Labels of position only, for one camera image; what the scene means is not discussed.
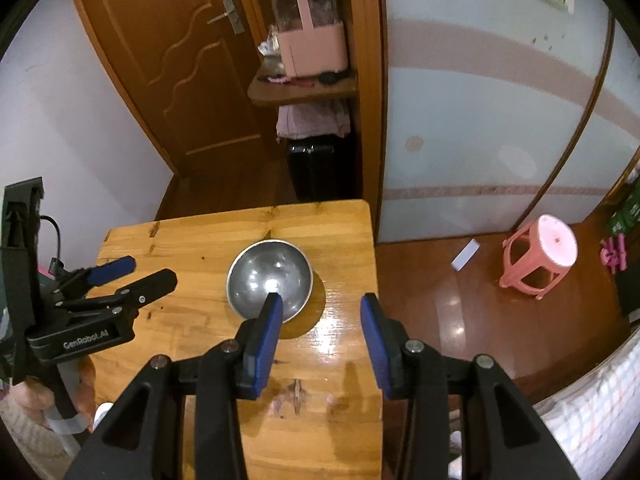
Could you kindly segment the left hand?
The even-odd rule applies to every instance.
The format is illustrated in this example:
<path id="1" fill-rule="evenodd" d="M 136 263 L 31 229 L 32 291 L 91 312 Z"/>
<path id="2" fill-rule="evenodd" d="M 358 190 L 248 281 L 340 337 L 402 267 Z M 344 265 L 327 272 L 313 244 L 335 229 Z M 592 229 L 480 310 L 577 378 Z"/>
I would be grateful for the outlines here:
<path id="1" fill-rule="evenodd" d="M 88 356 L 78 361 L 79 384 L 76 393 L 77 411 L 93 422 L 96 414 L 96 368 Z M 36 378 L 27 378 L 24 382 L 9 388 L 8 398 L 33 422 L 44 428 L 50 428 L 44 418 L 44 411 L 54 405 L 54 393 Z"/>

